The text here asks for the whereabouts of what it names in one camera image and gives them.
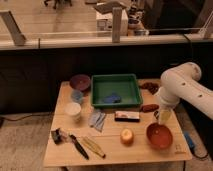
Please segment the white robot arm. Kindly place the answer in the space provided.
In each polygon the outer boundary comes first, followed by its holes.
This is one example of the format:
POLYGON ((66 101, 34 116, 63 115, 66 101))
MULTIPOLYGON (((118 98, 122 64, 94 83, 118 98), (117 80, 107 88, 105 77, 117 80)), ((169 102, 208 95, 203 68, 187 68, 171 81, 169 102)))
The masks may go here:
POLYGON ((199 83, 201 76, 200 67, 193 62, 183 63, 161 74, 161 86, 155 93, 160 125, 168 121, 181 99, 213 120, 213 91, 199 83))

